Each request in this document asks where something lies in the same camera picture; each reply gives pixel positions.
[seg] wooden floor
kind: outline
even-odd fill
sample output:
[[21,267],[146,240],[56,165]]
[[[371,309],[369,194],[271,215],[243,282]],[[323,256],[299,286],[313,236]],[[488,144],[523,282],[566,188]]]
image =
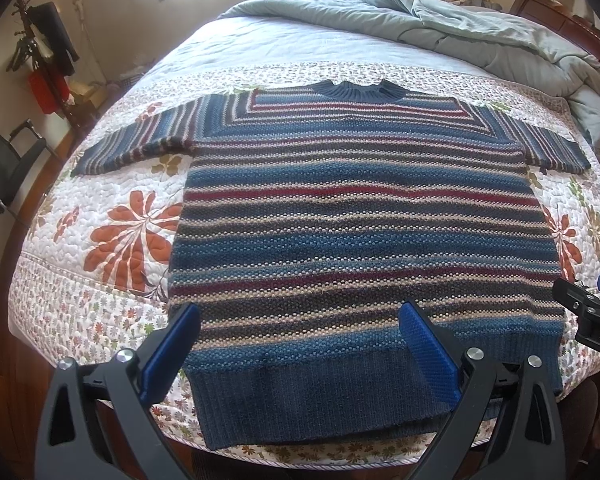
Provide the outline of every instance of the wooden floor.
[[[56,149],[61,158],[67,158],[73,140],[72,134],[62,140]],[[56,180],[61,169],[62,164],[53,158],[45,164],[20,209],[20,217],[26,224],[34,217],[43,193]],[[9,463],[20,478],[32,479],[38,423],[53,367],[36,351],[12,336],[8,329],[8,291],[26,234],[27,228],[16,222],[0,263],[0,376],[7,384],[8,413],[17,448],[9,453]],[[103,409],[107,431],[112,437],[121,465],[129,475],[142,479],[142,473],[126,445],[115,416],[108,408],[103,406]],[[170,444],[180,461],[192,472],[192,453],[203,452],[174,441],[170,441]],[[470,458],[467,465],[470,470],[474,469],[477,465],[476,458]],[[293,475],[296,479],[314,480],[388,480],[404,478],[409,469],[410,466],[403,466],[354,472],[294,472]]]

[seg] quilted bedspread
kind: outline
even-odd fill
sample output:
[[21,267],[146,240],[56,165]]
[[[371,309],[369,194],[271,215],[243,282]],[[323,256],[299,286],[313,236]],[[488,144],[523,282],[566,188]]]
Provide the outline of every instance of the quilted bedspread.
[[[563,99],[494,78],[424,67],[302,62],[165,75],[138,85],[117,102],[67,162],[32,222],[11,284],[10,323],[49,362],[70,355],[82,364],[108,360],[122,347],[135,348],[152,330],[167,324],[166,271],[191,159],[165,155],[100,176],[72,178],[77,158],[103,136],[210,92],[325,79],[369,85],[383,78],[414,91],[493,107],[579,142],[591,170],[576,176],[529,168],[528,177],[564,276],[595,287],[600,274],[600,165]],[[574,340],[576,328],[575,318],[565,312],[558,356],[563,395],[600,370],[600,354]],[[183,373],[152,411],[165,434],[205,449]],[[482,424],[477,443],[488,439],[493,425],[494,421]],[[369,468],[415,462],[432,437],[240,446],[219,452],[286,467]]]

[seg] black jacket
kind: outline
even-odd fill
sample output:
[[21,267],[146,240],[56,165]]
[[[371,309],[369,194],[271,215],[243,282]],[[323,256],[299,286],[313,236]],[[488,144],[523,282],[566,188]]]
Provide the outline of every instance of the black jacket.
[[56,5],[53,2],[29,7],[27,14],[42,34],[45,35],[49,47],[54,53],[54,63],[62,75],[75,72],[71,59],[78,61],[78,53],[71,44],[69,35],[60,19]]

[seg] coat rack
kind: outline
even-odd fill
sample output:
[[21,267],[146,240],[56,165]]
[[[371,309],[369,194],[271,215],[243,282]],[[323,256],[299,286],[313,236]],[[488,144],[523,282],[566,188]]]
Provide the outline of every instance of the coat rack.
[[17,67],[24,63],[27,57],[31,57],[33,61],[34,70],[40,70],[40,73],[42,74],[46,86],[49,88],[49,91],[51,92],[56,104],[64,113],[64,116],[67,118],[67,121],[69,121],[69,124],[71,125],[71,128],[74,131],[74,133],[77,135],[78,138],[81,138],[82,126],[78,123],[76,117],[73,115],[64,99],[62,99],[58,88],[53,82],[53,77],[52,73],[49,70],[49,66],[46,63],[42,54],[40,53],[38,40],[36,39],[36,36],[33,33],[33,29],[31,28],[31,20],[27,13],[27,6],[29,5],[30,1],[31,0],[16,0],[13,4],[13,6],[16,7],[16,10],[14,10],[11,13],[11,15],[20,15],[20,19],[22,20],[22,26],[24,30],[15,33],[16,36],[23,35],[23,38],[21,38],[20,40],[20,42],[22,42],[20,44],[20,56],[18,56],[18,52],[14,54],[14,57],[13,59],[11,59],[7,70],[16,70]]

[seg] black chair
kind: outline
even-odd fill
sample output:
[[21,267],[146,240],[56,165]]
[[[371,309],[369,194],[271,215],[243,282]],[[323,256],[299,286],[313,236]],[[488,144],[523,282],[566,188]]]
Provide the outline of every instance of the black chair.
[[[11,142],[26,128],[31,130],[31,133],[36,136],[36,142],[29,148],[27,153],[20,156],[11,145]],[[48,150],[57,160],[61,160],[56,152],[46,143],[46,139],[40,136],[33,128],[30,119],[27,119],[13,130],[9,135],[9,140],[0,135],[0,214],[7,210],[18,222],[23,223],[16,213],[10,209],[10,205],[16,197],[16,193],[20,189],[27,173],[29,173],[43,150]]]

